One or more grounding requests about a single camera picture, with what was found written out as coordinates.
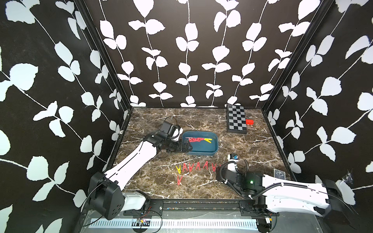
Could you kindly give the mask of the yellow clothespin row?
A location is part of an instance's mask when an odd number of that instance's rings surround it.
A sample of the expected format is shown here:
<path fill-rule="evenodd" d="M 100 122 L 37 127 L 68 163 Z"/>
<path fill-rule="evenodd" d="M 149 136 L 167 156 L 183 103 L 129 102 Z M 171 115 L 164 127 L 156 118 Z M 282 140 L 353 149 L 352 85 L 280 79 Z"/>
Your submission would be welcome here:
<path fill-rule="evenodd" d="M 181 174 L 181 165 L 176 166 L 178 174 Z"/>

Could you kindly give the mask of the red clothespin second row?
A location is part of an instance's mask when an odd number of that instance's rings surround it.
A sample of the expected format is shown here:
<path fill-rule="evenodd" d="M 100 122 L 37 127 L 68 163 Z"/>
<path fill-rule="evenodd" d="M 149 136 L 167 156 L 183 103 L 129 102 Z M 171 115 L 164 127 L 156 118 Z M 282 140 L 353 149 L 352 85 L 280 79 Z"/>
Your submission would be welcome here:
<path fill-rule="evenodd" d="M 182 176 L 177 175 L 177 185 L 181 184 L 182 178 Z"/>

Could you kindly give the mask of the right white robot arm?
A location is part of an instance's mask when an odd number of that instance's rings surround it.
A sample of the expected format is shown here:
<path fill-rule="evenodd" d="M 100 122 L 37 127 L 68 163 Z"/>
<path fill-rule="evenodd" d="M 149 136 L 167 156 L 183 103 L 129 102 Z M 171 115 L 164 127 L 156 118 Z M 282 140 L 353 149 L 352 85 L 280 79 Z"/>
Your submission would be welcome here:
<path fill-rule="evenodd" d="M 241 214 L 256 219 L 261 233 L 275 228 L 281 212 L 311 214 L 327 223 L 351 223 L 348 211 L 352 208 L 335 182 L 300 183 L 249 171 L 240 173 L 237 161 L 236 154 L 228 155 L 228 161 L 215 168 L 216 180 L 243 199 L 239 202 Z"/>

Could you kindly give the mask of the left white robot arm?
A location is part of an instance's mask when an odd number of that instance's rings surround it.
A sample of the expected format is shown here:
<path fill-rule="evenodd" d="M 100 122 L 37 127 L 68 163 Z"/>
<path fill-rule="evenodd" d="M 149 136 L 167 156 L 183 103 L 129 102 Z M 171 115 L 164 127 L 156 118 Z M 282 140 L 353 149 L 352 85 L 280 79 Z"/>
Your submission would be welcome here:
<path fill-rule="evenodd" d="M 150 208 L 150 198 L 142 191 L 123 190 L 131 178 L 159 152 L 189 152 L 192 146 L 180 139 L 178 124 L 164 121 L 159 130 L 146 135 L 138 147 L 123 161 L 105 173 L 95 173 L 89 183 L 87 203 L 105 219 L 112 220 L 120 212 Z"/>

